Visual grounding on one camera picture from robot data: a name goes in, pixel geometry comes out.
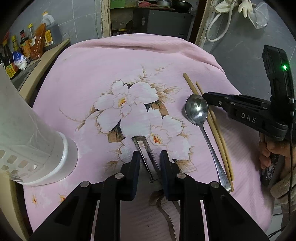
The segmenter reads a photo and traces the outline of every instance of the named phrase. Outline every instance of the person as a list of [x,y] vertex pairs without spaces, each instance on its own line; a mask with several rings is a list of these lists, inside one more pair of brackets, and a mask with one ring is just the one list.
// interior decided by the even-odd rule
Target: person
[[[270,167],[270,154],[279,154],[285,157],[285,165],[280,174],[280,181],[271,188],[271,194],[281,204],[283,219],[282,227],[285,227],[289,221],[289,205],[288,191],[290,186],[291,175],[291,159],[290,159],[290,144],[286,141],[282,142],[259,142],[260,165],[262,169]],[[293,146],[293,182],[291,190],[291,212],[292,215],[296,212],[296,146]]]

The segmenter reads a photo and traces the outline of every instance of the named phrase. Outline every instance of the beige sleeve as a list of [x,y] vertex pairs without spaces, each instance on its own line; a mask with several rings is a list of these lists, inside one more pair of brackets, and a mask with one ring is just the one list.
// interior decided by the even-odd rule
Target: beige sleeve
[[[290,173],[284,179],[276,183],[270,190],[272,196],[276,198],[283,211],[282,227],[285,227],[289,221],[288,191],[290,186]],[[293,181],[291,191],[291,210],[296,211],[296,167],[293,170]]]

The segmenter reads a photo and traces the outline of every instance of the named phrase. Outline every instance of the screw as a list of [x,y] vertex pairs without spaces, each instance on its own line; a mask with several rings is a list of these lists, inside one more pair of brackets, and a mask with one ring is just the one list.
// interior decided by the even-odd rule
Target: screw
[[122,173],[116,173],[116,174],[115,174],[115,178],[116,178],[116,179],[121,179],[121,178],[123,178],[123,176],[124,176],[124,175],[123,175]]
[[186,177],[186,174],[185,173],[182,173],[182,172],[179,172],[177,174],[177,177],[180,178],[180,179],[184,179]]
[[82,183],[80,183],[80,186],[81,186],[82,188],[86,188],[86,187],[89,186],[89,182],[88,182],[88,181],[83,181]]
[[218,182],[212,182],[212,183],[211,183],[211,186],[212,186],[213,188],[218,188],[218,187],[220,187],[220,184],[219,184]]

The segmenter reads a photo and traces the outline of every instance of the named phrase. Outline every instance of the yellow bottle cap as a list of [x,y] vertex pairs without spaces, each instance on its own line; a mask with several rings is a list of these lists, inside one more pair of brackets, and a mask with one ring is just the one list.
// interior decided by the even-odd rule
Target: yellow bottle cap
[[5,46],[7,44],[7,39],[5,39],[2,43],[3,46]]

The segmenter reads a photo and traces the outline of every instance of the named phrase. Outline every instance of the metal pot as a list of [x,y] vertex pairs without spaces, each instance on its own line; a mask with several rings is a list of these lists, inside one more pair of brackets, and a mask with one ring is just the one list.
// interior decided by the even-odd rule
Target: metal pot
[[171,0],[158,0],[156,5],[158,7],[171,7],[172,2]]
[[176,9],[178,12],[188,13],[192,5],[184,0],[173,0],[172,8]]

